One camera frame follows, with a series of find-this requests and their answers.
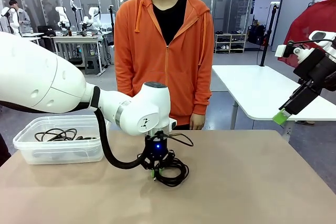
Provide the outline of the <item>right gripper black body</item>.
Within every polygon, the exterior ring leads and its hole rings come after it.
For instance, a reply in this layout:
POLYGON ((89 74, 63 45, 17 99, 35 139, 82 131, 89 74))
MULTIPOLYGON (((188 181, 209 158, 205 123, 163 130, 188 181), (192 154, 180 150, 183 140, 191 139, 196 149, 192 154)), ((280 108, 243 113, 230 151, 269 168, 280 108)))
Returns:
POLYGON ((300 90, 310 89, 317 95, 322 89, 335 91, 335 61, 327 53, 315 48, 295 69, 300 90))

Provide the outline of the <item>person's left hand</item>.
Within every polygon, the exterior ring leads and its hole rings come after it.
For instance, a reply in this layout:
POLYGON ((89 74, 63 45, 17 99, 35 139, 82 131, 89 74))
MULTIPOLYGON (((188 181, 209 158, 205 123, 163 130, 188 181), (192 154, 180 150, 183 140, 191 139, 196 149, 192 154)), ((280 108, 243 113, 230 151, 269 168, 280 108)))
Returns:
POLYGON ((190 130, 201 130, 205 124, 205 115, 193 113, 190 118, 190 130))

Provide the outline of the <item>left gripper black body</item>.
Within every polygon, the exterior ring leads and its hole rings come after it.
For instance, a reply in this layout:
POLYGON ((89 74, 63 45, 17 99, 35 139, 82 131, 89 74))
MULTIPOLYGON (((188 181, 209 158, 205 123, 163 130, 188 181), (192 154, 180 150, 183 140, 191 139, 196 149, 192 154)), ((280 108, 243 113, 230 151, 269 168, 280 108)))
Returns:
POLYGON ((167 137, 165 134, 147 135, 145 137, 145 155, 150 162, 161 161, 167 154, 167 137))

